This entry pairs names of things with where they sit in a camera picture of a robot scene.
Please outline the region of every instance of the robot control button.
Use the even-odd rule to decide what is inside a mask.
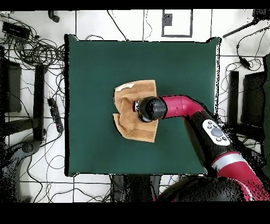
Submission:
[[[215,137],[221,137],[223,136],[223,131],[219,128],[213,128],[211,130],[211,134],[214,135]]]

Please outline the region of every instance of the tripod leg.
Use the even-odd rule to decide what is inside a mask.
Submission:
[[[250,23],[248,23],[248,24],[246,24],[246,25],[244,25],[244,26],[241,26],[240,28],[238,28],[238,29],[236,29],[236,30],[233,30],[233,31],[231,31],[231,32],[229,32],[229,33],[223,35],[223,38],[226,38],[226,37],[228,37],[228,36],[231,36],[231,35],[233,35],[233,34],[239,32],[239,31],[241,31],[241,30],[243,30],[243,29],[245,29],[245,28],[247,28],[247,27],[250,27],[250,26],[252,26],[252,25],[256,25],[258,22],[259,22],[258,20],[253,20],[252,22],[250,22]]]

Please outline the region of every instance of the folded cloth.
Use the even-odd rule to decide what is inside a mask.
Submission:
[[[113,114],[118,132],[127,139],[155,142],[158,120],[141,122],[133,111],[133,102],[145,97],[157,96],[154,80],[140,80],[125,83],[114,89],[114,104],[119,114]]]

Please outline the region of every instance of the green tablecloth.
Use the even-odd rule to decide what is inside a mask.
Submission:
[[[117,113],[113,89],[126,82],[154,79],[158,95],[189,95],[213,112],[219,41],[77,41],[72,35],[65,38],[69,49],[69,77],[65,84],[70,96],[66,108],[69,120],[65,123],[65,173],[203,172],[181,118],[161,120],[155,143],[124,139],[113,123],[112,114]]]

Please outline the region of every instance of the power adapter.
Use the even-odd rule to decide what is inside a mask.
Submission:
[[[243,67],[245,67],[246,69],[250,70],[250,64],[249,62],[245,59],[239,56],[240,59],[240,63]]]
[[[16,36],[18,38],[26,39],[26,40],[28,40],[30,36],[30,30],[28,30],[27,28],[22,27],[22,26],[17,26],[11,23],[7,23],[7,22],[3,23],[2,31],[6,34]]]

